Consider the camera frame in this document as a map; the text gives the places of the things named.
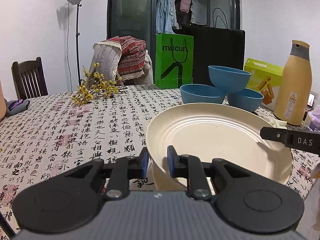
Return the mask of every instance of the wooden chair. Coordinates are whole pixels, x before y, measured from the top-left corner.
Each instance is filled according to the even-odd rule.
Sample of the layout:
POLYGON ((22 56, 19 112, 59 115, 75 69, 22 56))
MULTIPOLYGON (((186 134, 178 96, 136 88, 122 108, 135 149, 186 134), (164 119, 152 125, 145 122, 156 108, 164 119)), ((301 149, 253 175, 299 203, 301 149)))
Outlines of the wooden chair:
POLYGON ((41 58, 12 64, 12 75, 18 99, 47 96, 41 58))

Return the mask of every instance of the blue bowl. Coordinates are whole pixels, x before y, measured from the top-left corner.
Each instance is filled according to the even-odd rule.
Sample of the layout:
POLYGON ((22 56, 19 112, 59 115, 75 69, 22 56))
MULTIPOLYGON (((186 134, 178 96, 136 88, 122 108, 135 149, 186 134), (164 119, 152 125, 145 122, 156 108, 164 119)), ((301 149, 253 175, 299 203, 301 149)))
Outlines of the blue bowl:
POLYGON ((209 66, 212 84, 226 93, 236 93, 245 88, 251 73, 230 67, 209 66))
POLYGON ((222 104, 226 93, 219 89, 198 84, 188 84, 180 87, 183 103, 216 103, 222 104))
POLYGON ((230 106, 241 108, 248 112, 254 112, 260 106, 264 96, 254 90, 245 88, 235 94, 227 94, 230 106))

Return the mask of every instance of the yellow flower branch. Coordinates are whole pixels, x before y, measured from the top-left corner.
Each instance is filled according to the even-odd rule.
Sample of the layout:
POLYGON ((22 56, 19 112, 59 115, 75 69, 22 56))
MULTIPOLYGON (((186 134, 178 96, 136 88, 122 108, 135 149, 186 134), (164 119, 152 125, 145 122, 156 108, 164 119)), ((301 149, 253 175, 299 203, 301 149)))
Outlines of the yellow flower branch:
MULTIPOLYGON (((100 66, 98 62, 93 64, 96 69, 100 66)), ((93 73, 93 78, 90 77, 90 72, 86 71, 84 68, 84 76, 87 80, 83 80, 79 86, 79 91, 76 94, 72 94, 71 98, 73 102, 78 105, 87 104, 90 100, 97 98, 112 98, 114 94, 119 93, 119 88, 116 87, 117 81, 111 81, 104 78, 103 74, 95 71, 93 73), (88 89, 88 82, 93 81, 94 84, 88 89)))

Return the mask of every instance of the calligraphy tablecloth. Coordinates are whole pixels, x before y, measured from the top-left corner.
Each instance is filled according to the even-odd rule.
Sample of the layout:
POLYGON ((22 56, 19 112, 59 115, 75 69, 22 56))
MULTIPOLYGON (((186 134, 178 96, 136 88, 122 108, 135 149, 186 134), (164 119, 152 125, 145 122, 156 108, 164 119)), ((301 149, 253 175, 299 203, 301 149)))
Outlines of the calligraphy tablecloth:
MULTIPOLYGON (((154 85, 129 86, 114 98, 84 106, 75 106, 70 93, 31 99, 28 110, 0 122, 1 213, 16 229, 11 204, 19 191, 95 158, 113 163, 139 155, 150 120, 179 104, 179 89, 159 90, 154 85)), ((273 116, 263 107, 256 114, 273 116)), ((298 150, 292 154, 293 172, 287 185, 305 199, 314 183, 310 173, 320 159, 298 150)), ((131 189, 154 190, 150 170, 147 176, 131 180, 131 189)))

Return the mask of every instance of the beige plate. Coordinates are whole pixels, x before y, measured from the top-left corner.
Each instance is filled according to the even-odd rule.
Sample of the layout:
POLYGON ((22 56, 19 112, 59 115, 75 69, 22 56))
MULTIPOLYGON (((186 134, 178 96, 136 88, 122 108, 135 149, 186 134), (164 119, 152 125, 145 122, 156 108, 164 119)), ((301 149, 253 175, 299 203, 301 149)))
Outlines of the beige plate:
MULTIPOLYGON (((195 155, 203 162, 223 158, 285 184, 292 172, 291 151, 281 143, 261 139, 263 126, 271 127, 255 114, 219 104, 184 104, 163 111, 150 122, 146 132, 153 166, 167 174, 162 178, 154 176, 156 187, 166 184, 164 179, 174 182, 169 181, 173 179, 168 172, 168 145, 173 145, 178 155, 195 155)), ((186 179, 177 180, 187 185, 186 179)))

